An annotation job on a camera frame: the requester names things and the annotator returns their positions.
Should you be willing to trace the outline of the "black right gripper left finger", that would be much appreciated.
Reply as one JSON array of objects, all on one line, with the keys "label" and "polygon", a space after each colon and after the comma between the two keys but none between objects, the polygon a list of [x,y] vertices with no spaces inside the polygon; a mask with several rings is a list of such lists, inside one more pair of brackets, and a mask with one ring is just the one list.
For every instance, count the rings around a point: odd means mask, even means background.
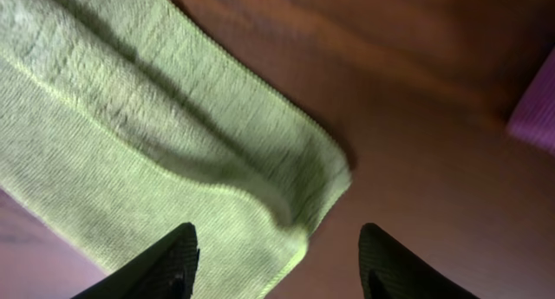
[{"label": "black right gripper left finger", "polygon": [[198,266],[195,227],[180,224],[74,299],[190,299]]}]

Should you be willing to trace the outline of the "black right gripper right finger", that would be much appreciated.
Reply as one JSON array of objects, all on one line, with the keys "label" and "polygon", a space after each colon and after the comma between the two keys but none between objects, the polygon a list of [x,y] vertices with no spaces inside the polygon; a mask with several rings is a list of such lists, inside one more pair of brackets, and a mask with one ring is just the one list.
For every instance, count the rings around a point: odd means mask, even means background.
[{"label": "black right gripper right finger", "polygon": [[361,228],[358,260],[365,299],[477,299],[377,224]]}]

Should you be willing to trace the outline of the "green cloth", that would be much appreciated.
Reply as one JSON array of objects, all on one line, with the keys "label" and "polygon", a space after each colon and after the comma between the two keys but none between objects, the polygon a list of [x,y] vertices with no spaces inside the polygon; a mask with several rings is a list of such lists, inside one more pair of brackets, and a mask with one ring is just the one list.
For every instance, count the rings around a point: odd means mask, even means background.
[{"label": "green cloth", "polygon": [[169,0],[1,0],[1,186],[104,270],[189,222],[194,296],[262,298],[350,181]]}]

